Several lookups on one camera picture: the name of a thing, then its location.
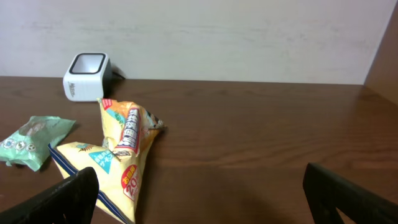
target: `white device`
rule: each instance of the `white device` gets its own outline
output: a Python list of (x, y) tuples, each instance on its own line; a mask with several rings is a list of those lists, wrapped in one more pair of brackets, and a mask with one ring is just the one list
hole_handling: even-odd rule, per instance
[(71, 101), (96, 101), (104, 97), (111, 79), (111, 61), (106, 53), (81, 53), (63, 77), (63, 89)]

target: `dark blue striped edge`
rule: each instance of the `dark blue striped edge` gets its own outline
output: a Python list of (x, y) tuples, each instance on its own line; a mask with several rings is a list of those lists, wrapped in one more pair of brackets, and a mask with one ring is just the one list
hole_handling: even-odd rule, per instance
[[(69, 175), (76, 174), (78, 170), (74, 168), (57, 150), (53, 149), (50, 144), (48, 144), (50, 154), (55, 162), (58, 163)], [(114, 206), (114, 204), (105, 196), (104, 192), (98, 191), (98, 199), (109, 209), (116, 217), (122, 220), (124, 223), (134, 223), (127, 221), (122, 213)]]

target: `crumpled snack wrapper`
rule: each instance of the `crumpled snack wrapper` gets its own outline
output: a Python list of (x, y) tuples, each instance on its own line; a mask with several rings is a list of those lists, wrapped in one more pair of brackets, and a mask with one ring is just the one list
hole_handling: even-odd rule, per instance
[(64, 178), (92, 167), (99, 182), (96, 205), (123, 223), (134, 223), (145, 160), (163, 121), (133, 102), (99, 100), (102, 146), (72, 142), (50, 148)]
[(47, 145), (56, 146), (75, 121), (56, 116), (32, 116), (28, 123), (0, 142), (0, 161), (28, 165), (38, 171), (50, 155)]

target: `brown tabletop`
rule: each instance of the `brown tabletop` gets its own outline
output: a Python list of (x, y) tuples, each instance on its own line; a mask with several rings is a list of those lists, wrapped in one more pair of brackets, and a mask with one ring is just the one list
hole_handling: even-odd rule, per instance
[[(398, 202), (398, 107), (359, 85), (126, 80), (111, 96), (169, 127), (153, 145), (138, 223), (313, 223), (302, 190), (318, 162)], [(61, 78), (0, 77), (0, 140), (30, 116), (77, 120), (65, 142), (100, 145), (97, 103), (74, 103)], [(0, 162), (0, 211), (62, 180)], [(93, 223), (118, 223), (96, 208)]]

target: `beige chip bag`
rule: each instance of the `beige chip bag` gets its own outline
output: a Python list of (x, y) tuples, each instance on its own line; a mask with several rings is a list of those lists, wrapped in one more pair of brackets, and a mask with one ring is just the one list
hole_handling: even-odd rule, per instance
[(134, 212), (149, 148), (163, 121), (133, 102), (99, 100), (103, 146), (73, 142), (50, 147), (63, 178), (92, 167), (99, 182), (96, 205), (123, 223), (134, 223)]

